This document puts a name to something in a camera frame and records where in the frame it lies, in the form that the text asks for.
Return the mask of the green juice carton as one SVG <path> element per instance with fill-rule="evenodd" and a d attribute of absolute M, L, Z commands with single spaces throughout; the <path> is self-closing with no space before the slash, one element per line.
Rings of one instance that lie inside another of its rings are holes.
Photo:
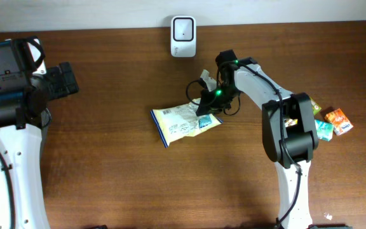
<path fill-rule="evenodd" d="M 322 108 L 312 98 L 310 98 L 310 100 L 311 100 L 311 107 L 312 107 L 312 110 L 313 110 L 313 115 L 315 116 L 321 111 Z M 287 118 L 285 120 L 285 127 L 292 127 L 292 126 L 295 126 L 297 124 L 298 124 L 298 119 Z"/>

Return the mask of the orange juice carton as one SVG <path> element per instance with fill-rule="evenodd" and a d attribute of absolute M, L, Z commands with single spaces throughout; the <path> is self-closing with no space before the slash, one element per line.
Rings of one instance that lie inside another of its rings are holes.
<path fill-rule="evenodd" d="M 341 109 L 327 113 L 325 120 L 333 125 L 333 131 L 336 135 L 343 135 L 353 128 L 353 124 Z"/>

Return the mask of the teal Kleenex tissue pack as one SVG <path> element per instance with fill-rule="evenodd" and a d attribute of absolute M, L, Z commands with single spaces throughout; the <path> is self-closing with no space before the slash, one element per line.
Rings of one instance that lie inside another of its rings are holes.
<path fill-rule="evenodd" d="M 319 139 L 330 141 L 333 137 L 333 124 L 315 120 L 316 132 Z"/>

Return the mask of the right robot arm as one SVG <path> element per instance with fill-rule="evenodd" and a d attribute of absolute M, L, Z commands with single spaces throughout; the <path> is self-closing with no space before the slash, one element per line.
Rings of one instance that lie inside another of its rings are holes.
<path fill-rule="evenodd" d="M 233 50 L 220 52 L 215 63 L 216 87 L 199 81 L 203 90 L 196 115 L 225 113 L 234 98 L 247 95 L 261 110 L 262 145 L 278 176 L 275 228 L 311 228 L 308 175 L 318 136 L 309 95 L 282 88 L 255 59 L 238 59 Z"/>

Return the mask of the yellow white snack bag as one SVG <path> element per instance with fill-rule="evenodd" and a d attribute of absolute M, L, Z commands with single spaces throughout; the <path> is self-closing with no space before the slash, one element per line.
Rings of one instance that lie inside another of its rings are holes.
<path fill-rule="evenodd" d="M 165 109 L 152 109 L 150 114 L 165 148 L 183 137 L 195 137 L 223 124 L 214 114 L 196 115 L 197 105 L 187 104 Z"/>

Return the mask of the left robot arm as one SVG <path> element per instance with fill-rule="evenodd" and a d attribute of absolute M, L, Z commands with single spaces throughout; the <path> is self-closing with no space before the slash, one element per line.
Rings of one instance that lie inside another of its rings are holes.
<path fill-rule="evenodd" d="M 78 92 L 72 67 L 46 67 L 39 38 L 0 42 L 0 228 L 48 228 L 41 155 L 48 103 Z"/>

